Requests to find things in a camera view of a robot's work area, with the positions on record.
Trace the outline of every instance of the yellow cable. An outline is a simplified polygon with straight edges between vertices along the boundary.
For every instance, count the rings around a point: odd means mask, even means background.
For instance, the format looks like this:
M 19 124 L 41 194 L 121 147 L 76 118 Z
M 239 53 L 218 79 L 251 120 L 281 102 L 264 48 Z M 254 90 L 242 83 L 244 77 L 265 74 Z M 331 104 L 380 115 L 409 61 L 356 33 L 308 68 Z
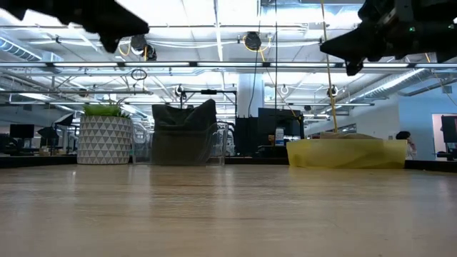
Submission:
M 430 57 L 428 57 L 428 54 L 426 53 L 426 58 L 427 58 L 427 61 L 429 63 L 431 63 L 431 60 L 430 60 Z M 443 82 L 440 80 L 440 78 L 438 77 L 438 75 L 436 75 L 436 73 L 432 70 L 432 73 L 433 75 L 435 75 L 436 79 L 438 79 L 438 82 L 440 83 L 441 87 L 444 88 L 444 85 L 443 85 Z M 454 101 L 454 99 L 452 99 L 452 97 L 446 93 L 446 91 L 443 90 L 443 92 L 445 92 L 445 94 L 449 97 L 449 99 L 452 101 L 452 103 L 457 106 L 457 103 Z
M 260 52 L 260 56 L 262 56 L 262 61 L 265 62 L 265 56 L 263 56 L 263 52 Z
M 271 83 L 273 83 L 274 88 L 276 89 L 276 92 L 278 93 L 279 97 L 281 97 L 281 100 L 283 101 L 283 103 L 286 103 L 286 100 L 285 100 L 284 97 L 281 95 L 281 93 L 278 91 L 278 87 L 275 85 L 273 78 L 271 78 L 270 71 L 268 71 L 268 69 L 267 69 L 266 72 L 267 72 L 268 76 L 270 77 Z M 293 117 L 296 118 L 297 115 L 295 114 L 295 111 L 293 111 L 293 109 L 291 108 L 291 106 L 287 105 L 287 107 L 292 111 Z
M 325 41 L 327 41 L 327 26 L 326 26 L 326 15 L 325 15 L 325 10 L 323 8 L 323 0 L 321 0 L 321 9 L 322 9 L 322 19 L 323 19 L 323 37 Z M 330 60 L 328 59 L 328 54 L 326 54 L 327 57 L 327 74 L 328 74 L 328 95 L 330 96 L 330 102 L 331 102 L 331 114 L 333 117 L 333 125 L 334 125 L 334 132 L 338 133 L 338 124 L 336 123 L 336 109 L 335 109 L 335 98 L 333 97 L 332 94 L 332 88 L 331 88 L 331 75 L 330 75 Z
M 129 49 L 127 49 L 127 54 L 125 54 L 122 49 L 121 49 L 121 45 L 118 46 L 119 48 L 119 53 L 121 53 L 123 56 L 128 56 L 130 54 L 130 43 L 129 43 Z

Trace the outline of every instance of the desk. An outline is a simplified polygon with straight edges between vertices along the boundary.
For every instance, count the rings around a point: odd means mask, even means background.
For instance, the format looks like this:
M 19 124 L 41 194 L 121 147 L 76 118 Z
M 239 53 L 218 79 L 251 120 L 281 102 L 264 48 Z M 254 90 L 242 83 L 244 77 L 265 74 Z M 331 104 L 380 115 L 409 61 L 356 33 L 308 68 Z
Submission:
M 0 172 L 3 256 L 454 257 L 457 175 L 288 166 Z

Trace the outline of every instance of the planter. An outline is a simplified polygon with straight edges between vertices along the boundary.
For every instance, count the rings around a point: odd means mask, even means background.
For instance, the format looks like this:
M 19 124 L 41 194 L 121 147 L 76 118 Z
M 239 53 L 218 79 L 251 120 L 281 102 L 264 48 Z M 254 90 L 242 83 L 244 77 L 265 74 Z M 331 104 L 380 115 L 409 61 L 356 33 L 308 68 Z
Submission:
M 79 164 L 127 164 L 132 122 L 113 116 L 83 116 L 79 132 Z

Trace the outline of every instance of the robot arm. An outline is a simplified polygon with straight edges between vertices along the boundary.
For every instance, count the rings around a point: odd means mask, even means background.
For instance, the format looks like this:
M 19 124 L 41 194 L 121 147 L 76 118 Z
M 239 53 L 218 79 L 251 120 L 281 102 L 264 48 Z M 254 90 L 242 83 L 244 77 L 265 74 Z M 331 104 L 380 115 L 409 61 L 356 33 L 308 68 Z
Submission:
M 0 8 L 18 19 L 24 18 L 27 9 L 32 9 L 55 16 L 63 24 L 81 24 L 86 31 L 98 33 L 110 53 L 115 52 L 123 37 L 149 32 L 145 21 L 114 0 L 0 0 Z
M 358 16 L 357 29 L 321 45 L 322 52 L 346 62 L 349 76 L 365 59 L 436 52 L 444 62 L 457 56 L 457 0 L 367 0 Z

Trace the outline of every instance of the green plant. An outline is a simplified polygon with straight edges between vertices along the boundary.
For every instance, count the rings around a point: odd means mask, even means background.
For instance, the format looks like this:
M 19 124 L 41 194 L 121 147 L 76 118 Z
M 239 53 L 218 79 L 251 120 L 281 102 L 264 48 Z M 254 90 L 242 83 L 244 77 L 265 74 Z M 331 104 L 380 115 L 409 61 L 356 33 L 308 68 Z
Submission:
M 109 105 L 84 105 L 84 113 L 86 116 L 113 116 L 129 119 L 130 115 L 122 111 L 121 102 L 124 99 L 119 100 L 117 103 L 110 103 Z

